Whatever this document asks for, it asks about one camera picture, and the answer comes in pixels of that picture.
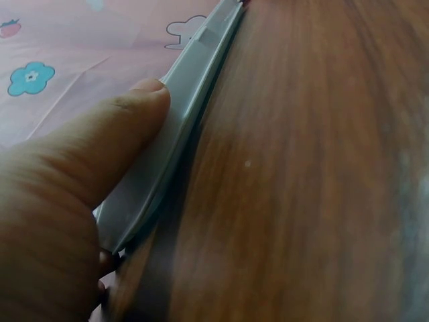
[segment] cartoon print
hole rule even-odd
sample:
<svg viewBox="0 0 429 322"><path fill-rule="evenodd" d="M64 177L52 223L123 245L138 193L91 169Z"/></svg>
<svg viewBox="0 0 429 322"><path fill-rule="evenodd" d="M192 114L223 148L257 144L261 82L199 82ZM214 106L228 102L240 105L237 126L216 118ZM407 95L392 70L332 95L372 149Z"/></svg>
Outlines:
<svg viewBox="0 0 429 322"><path fill-rule="evenodd" d="M30 62L25 68L18 68L12 73L7 92L11 96L38 94L54 75L55 70L51 66L46 66L43 62Z"/></svg>
<svg viewBox="0 0 429 322"><path fill-rule="evenodd" d="M88 3L94 11L101 11L105 7L104 0L86 0L86 3Z"/></svg>
<svg viewBox="0 0 429 322"><path fill-rule="evenodd" d="M173 36L179 36L178 44L167 45L167 49L183 49L189 43L195 32L206 19L203 15L195 15L185 22L172 22L167 26L167 32Z"/></svg>
<svg viewBox="0 0 429 322"><path fill-rule="evenodd" d="M9 38L18 33L21 29L21 24L18 23L19 19L3 22L0 25L0 38Z"/></svg>

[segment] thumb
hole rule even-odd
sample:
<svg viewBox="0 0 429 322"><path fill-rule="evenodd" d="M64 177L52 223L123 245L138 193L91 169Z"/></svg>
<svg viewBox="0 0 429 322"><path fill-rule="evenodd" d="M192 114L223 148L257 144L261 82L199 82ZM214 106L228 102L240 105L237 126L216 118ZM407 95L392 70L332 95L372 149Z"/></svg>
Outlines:
<svg viewBox="0 0 429 322"><path fill-rule="evenodd" d="M39 163L38 169L46 169L39 175L51 185L95 208L157 134L169 106L167 88L158 80L144 80L46 137L22 144L15 152L29 154L33 164Z"/></svg>

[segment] white plastic object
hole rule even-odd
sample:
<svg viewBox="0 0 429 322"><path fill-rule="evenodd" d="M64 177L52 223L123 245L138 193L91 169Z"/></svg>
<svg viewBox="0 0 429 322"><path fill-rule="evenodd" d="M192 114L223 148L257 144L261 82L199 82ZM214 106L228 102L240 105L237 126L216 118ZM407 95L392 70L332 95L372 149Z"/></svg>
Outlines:
<svg viewBox="0 0 429 322"><path fill-rule="evenodd" d="M94 212L102 248L122 250L161 201L243 11L222 0L162 79L171 94L165 124Z"/></svg>

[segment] fingernail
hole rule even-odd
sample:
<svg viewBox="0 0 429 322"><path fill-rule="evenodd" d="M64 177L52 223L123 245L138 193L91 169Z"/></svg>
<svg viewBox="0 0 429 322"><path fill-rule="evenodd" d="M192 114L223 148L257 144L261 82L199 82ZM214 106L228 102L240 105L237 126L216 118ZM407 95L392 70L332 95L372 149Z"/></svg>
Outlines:
<svg viewBox="0 0 429 322"><path fill-rule="evenodd" d="M149 78L143 79L139 81L136 85L131 89L132 91L145 91L145 92L157 92L163 89L165 85L161 83L158 79Z"/></svg>

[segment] brown wooden surface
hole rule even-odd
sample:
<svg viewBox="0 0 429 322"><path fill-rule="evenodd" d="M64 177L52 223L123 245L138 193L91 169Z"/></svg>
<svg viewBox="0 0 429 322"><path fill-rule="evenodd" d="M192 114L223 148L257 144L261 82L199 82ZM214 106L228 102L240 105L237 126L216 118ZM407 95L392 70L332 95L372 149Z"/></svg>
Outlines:
<svg viewBox="0 0 429 322"><path fill-rule="evenodd" d="M429 321L428 26L427 0L253 0L116 316Z"/></svg>

